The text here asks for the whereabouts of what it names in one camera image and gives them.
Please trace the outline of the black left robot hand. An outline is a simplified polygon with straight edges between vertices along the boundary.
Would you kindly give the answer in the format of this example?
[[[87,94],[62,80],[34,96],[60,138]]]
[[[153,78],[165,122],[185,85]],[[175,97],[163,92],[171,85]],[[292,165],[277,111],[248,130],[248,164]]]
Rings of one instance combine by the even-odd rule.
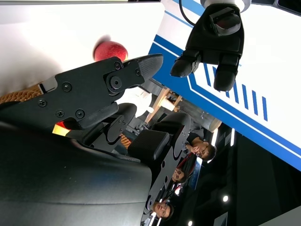
[[[211,4],[194,24],[185,50],[175,60],[170,74],[186,77],[200,63],[216,65],[214,89],[230,91],[238,73],[244,48],[244,28],[234,4]]]

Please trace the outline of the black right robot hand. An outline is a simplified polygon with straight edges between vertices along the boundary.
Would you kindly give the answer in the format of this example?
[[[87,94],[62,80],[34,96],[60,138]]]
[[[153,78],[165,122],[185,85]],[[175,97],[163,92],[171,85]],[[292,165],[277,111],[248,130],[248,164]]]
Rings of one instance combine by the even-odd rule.
[[[116,154],[136,112],[117,100],[162,64],[161,54],[112,57],[55,75],[38,97],[2,104],[1,225],[140,225],[181,159],[190,116],[167,116]]]

